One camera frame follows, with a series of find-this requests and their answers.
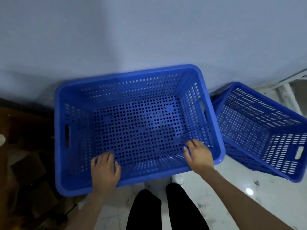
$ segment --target plastic crate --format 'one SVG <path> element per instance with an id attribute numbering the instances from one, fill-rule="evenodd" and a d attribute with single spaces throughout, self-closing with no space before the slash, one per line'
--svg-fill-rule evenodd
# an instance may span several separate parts
<path id="1" fill-rule="evenodd" d="M 55 93 L 57 190 L 63 196 L 90 193 L 90 161 L 106 151 L 122 167 L 118 186 L 189 171 L 183 146 L 192 138 L 208 146 L 215 164 L 225 157 L 194 65 L 69 81 Z"/>
<path id="2" fill-rule="evenodd" d="M 307 119 L 239 82 L 212 104 L 227 155 L 251 170 L 302 180 Z"/>

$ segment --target left hand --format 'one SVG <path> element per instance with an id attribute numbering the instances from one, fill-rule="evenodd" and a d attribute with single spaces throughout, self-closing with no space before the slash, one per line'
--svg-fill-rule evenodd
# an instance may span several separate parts
<path id="1" fill-rule="evenodd" d="M 120 179 L 121 167 L 115 162 L 114 154 L 106 152 L 91 160 L 91 175 L 93 182 L 93 195 L 109 196 Z"/>

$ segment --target white wall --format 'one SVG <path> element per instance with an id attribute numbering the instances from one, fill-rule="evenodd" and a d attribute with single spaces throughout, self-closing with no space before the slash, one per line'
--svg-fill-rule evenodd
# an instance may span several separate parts
<path id="1" fill-rule="evenodd" d="M 210 91 L 307 67 L 307 0 L 0 0 L 0 97 L 49 105 L 67 79 L 193 63 Z"/>

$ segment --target leg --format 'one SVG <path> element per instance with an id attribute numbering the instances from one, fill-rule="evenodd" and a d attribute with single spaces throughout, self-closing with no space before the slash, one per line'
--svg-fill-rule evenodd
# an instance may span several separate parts
<path id="1" fill-rule="evenodd" d="M 136 196 L 128 217 L 126 230 L 162 230 L 161 200 L 144 189 Z"/>
<path id="2" fill-rule="evenodd" d="M 209 230 L 204 217 L 179 184 L 169 184 L 166 187 L 166 194 L 169 204 L 169 218 L 173 230 Z"/>

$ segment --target hand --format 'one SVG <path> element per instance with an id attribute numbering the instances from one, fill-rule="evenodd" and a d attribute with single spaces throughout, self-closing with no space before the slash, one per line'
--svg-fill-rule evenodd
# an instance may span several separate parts
<path id="1" fill-rule="evenodd" d="M 212 153 L 202 144 L 201 141 L 192 139 L 185 143 L 191 152 L 189 154 L 188 148 L 183 147 L 183 154 L 190 168 L 203 179 L 210 171 L 214 170 Z"/>
<path id="2" fill-rule="evenodd" d="M 98 197 L 110 195 L 120 179 L 120 171 L 120 165 L 115 162 L 114 173 L 114 154 L 112 152 L 94 157 L 91 160 L 93 195 Z"/>

